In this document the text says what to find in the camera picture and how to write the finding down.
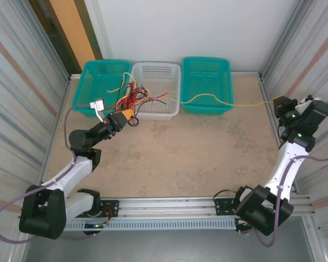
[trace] corrugated metal wall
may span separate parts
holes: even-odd
[[[0,1],[0,206],[39,183],[67,90],[67,72],[30,5]],[[17,239],[21,203],[0,215]],[[12,246],[0,240],[0,261]]]
[[[303,1],[287,35],[262,73],[270,98],[308,94],[328,102],[328,0]],[[328,156],[328,118],[316,132],[312,155]],[[318,226],[328,245],[328,162],[304,162],[297,176],[301,193],[309,194]]]

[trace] teal plastic basket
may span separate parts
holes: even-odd
[[[120,60],[96,60],[85,63],[80,77],[77,91],[75,92],[72,106],[79,104],[90,104],[98,99],[104,99],[106,110],[103,114],[106,116],[114,110],[107,110],[124,95],[125,86],[128,82],[128,75],[125,77],[125,83],[120,91],[108,93],[120,87],[122,75],[124,72],[130,73],[131,63]],[[88,117],[96,117],[94,109],[76,108],[74,111],[81,112]]]
[[[198,94],[213,94],[223,102],[233,104],[232,77],[229,61],[211,57],[187,57],[183,59],[181,101],[187,102]],[[188,104],[182,104],[187,113],[221,115],[231,110],[212,96],[200,96]]]

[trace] white wall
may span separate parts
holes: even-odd
[[[298,0],[85,0],[103,58],[226,58],[261,71]]]

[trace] tiled floor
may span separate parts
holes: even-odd
[[[65,112],[78,81],[73,80]],[[256,77],[234,77],[236,104],[262,101]],[[98,122],[73,112],[67,134]],[[186,114],[170,121],[140,120],[111,140],[99,143],[101,163],[76,187],[102,197],[208,196],[222,189],[264,184],[276,163],[278,149],[265,107],[235,107],[221,116]],[[47,178],[64,168],[71,154],[58,132]]]

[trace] bundle of wires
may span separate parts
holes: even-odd
[[[137,86],[137,83],[129,82],[126,85],[125,93],[122,98],[118,99],[118,101],[115,103],[114,106],[111,107],[111,109],[115,109],[115,111],[121,111],[126,109],[132,109],[134,112],[133,117],[128,121],[129,126],[136,127],[139,124],[139,119],[137,118],[137,114],[139,112],[139,109],[141,106],[148,102],[157,101],[160,103],[163,103],[166,105],[165,102],[158,100],[157,98],[164,97],[168,93],[162,94],[157,97],[151,97],[150,92],[148,89],[144,88],[142,85],[141,87]]]

